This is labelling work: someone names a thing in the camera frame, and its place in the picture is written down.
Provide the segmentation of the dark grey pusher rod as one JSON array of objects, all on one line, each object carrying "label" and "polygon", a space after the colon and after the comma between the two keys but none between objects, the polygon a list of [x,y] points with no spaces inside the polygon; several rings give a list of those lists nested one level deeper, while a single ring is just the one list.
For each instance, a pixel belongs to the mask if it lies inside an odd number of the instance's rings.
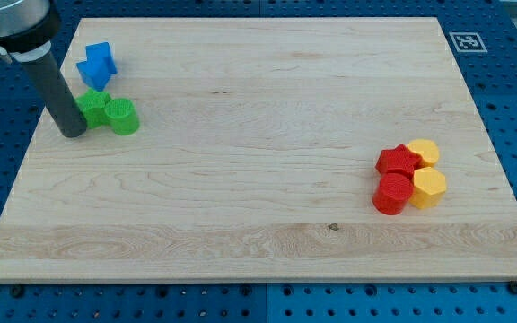
[{"label": "dark grey pusher rod", "polygon": [[19,57],[19,62],[60,133],[67,138],[82,135],[87,130],[87,122],[52,53],[31,51]]}]

